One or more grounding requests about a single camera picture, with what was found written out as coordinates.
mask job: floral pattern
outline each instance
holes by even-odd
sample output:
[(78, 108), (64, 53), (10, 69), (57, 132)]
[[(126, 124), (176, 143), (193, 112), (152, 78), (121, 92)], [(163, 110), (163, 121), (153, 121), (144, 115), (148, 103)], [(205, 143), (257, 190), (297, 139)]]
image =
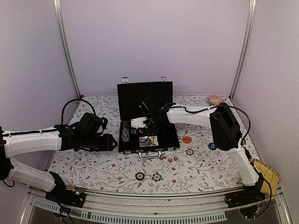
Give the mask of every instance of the floral pattern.
[[(105, 133), (112, 134), (118, 141), (120, 117), (117, 96), (84, 99), (94, 105), (98, 116), (108, 119)], [(232, 105), (228, 97), (224, 99)], [(174, 102), (181, 105), (209, 105), (207, 97), (203, 96), (174, 96)], [(71, 124), (79, 121), (85, 112), (92, 111), (87, 104), (80, 102)], [(233, 113), (245, 133), (238, 113)], [(209, 128), (178, 124), (176, 129), (180, 149), (164, 151), (159, 159), (141, 160), (137, 154), (120, 154), (118, 148), (97, 153), (57, 151), (49, 170), (58, 173), (67, 185), (84, 187), (90, 191), (181, 194), (242, 187), (241, 177), (230, 157), (219, 149), (209, 149), (208, 144), (213, 142)], [(191, 143), (182, 141), (185, 136), (191, 137)], [(252, 156), (259, 158), (250, 137), (246, 145)], [(139, 172), (144, 174), (144, 178), (137, 180), (135, 175)], [(159, 175), (157, 179), (153, 178), (156, 174)]]

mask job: white wall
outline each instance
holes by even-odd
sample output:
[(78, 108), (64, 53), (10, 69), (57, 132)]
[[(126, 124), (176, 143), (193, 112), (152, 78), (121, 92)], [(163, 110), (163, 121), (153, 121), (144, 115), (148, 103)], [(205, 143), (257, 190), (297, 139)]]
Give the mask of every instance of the white wall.
[(252, 119), (262, 159), (281, 174), (294, 223), (299, 223), (299, 2), (257, 1), (235, 104)]
[(62, 0), (80, 90), (174, 81), (174, 92), (228, 95), (245, 32), (248, 0)]
[[(1, 0), (0, 21), (0, 125), (20, 131), (59, 123), (64, 103), (75, 94), (53, 1)], [(18, 159), (45, 168), (50, 155), (44, 152)], [(0, 182), (0, 191), (0, 223), (18, 223), (27, 187), (16, 184), (9, 189)]]

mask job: orange poker chip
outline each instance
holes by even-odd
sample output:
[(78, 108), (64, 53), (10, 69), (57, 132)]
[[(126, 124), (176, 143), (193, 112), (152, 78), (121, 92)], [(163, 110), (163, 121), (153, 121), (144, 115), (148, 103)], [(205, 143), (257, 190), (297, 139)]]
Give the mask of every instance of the orange poker chip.
[(191, 138), (191, 137), (189, 137), (189, 136), (185, 136), (185, 137), (183, 137), (183, 143), (185, 143), (185, 144), (189, 144), (189, 143), (191, 143), (191, 141), (192, 141), (192, 138)]
[(224, 103), (224, 99), (222, 99), (219, 96), (215, 96), (215, 95), (209, 96), (207, 98), (207, 100), (208, 100), (209, 104), (214, 105), (214, 106), (218, 106), (220, 103)]

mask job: orange disc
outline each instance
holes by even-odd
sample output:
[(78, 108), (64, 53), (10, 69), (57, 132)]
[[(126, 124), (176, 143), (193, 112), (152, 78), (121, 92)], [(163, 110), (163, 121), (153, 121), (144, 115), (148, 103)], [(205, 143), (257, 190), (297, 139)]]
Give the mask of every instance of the orange disc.
[(189, 143), (191, 143), (191, 141), (192, 141), (191, 137), (188, 137), (188, 136), (183, 137), (183, 143), (189, 144)]

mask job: robotic arm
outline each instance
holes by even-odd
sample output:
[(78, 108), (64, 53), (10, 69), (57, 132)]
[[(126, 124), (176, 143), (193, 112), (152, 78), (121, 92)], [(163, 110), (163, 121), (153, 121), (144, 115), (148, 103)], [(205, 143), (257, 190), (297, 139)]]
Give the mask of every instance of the robotic arm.
[(113, 150), (117, 142), (112, 135), (103, 134), (106, 125), (106, 118), (85, 113), (79, 122), (71, 126), (56, 125), (27, 132), (3, 132), (0, 127), (0, 180), (22, 182), (47, 192), (46, 198), (49, 200), (82, 207), (85, 195), (81, 189), (67, 190), (58, 174), (37, 170), (13, 157), (45, 150)]
[(241, 140), (240, 125), (229, 107), (225, 103), (218, 107), (167, 103), (159, 108), (152, 98), (147, 97), (140, 104), (140, 109), (146, 117), (133, 119), (131, 126), (157, 129), (169, 123), (186, 123), (211, 128), (214, 144), (229, 155), (244, 184), (244, 191), (228, 194), (228, 206), (235, 207), (259, 201), (265, 196), (260, 192), (263, 177), (255, 171), (257, 168), (253, 158)]

